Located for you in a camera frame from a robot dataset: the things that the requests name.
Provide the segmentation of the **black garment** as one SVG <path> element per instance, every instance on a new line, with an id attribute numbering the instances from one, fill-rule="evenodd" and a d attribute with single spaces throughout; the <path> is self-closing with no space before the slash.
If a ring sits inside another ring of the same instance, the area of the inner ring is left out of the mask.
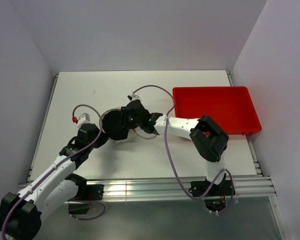
<path id="1" fill-rule="evenodd" d="M 122 113 L 111 109 L 102 117 L 102 130 L 113 141 L 126 140 L 129 130 L 122 126 Z"/>

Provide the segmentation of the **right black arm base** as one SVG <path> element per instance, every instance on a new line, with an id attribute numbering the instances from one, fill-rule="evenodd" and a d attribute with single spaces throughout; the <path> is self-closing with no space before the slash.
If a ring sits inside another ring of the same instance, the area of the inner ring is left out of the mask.
<path id="1" fill-rule="evenodd" d="M 210 182 L 207 180 L 203 181 L 192 181 L 190 183 L 190 188 L 188 192 L 193 197 L 200 197 L 204 194 L 204 192 L 210 186 Z M 221 197 L 221 196 L 231 196 L 235 195 L 236 191 L 232 186 L 232 182 L 230 180 L 225 180 L 224 182 L 220 183 L 219 185 L 213 184 L 211 189 L 206 194 L 207 197 Z"/>

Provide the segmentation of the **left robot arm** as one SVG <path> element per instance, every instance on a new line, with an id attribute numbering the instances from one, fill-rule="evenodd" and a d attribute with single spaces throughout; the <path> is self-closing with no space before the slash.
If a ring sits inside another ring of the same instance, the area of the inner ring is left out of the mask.
<path id="1" fill-rule="evenodd" d="M 7 193 L 0 203 L 2 239 L 10 236 L 16 240 L 32 240 L 43 221 L 67 201 L 104 206 L 103 188 L 92 195 L 87 180 L 74 172 L 107 140 L 108 136 L 95 124 L 84 123 L 36 180 L 18 193 Z"/>

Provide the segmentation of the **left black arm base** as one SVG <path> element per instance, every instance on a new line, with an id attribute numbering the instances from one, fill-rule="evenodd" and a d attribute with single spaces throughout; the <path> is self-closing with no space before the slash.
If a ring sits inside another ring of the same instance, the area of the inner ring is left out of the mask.
<path id="1" fill-rule="evenodd" d="M 104 213 L 106 206 L 101 202 L 103 193 L 103 184 L 80 186 L 76 196 L 69 200 L 72 203 L 68 205 L 68 213 L 72 216 L 86 215 L 90 210 L 98 210 L 97 206 L 101 206 Z"/>

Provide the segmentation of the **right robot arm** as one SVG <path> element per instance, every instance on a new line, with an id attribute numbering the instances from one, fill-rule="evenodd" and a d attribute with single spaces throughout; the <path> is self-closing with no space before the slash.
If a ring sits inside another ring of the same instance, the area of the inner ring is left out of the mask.
<path id="1" fill-rule="evenodd" d="M 120 111 L 123 128 L 140 128 L 147 134 L 163 135 L 166 147 L 168 135 L 191 140 L 199 155 L 206 160 L 207 191 L 217 195 L 223 190 L 224 152 L 229 136 L 210 116 L 179 118 L 159 112 L 150 113 L 140 100 L 132 100 Z"/>

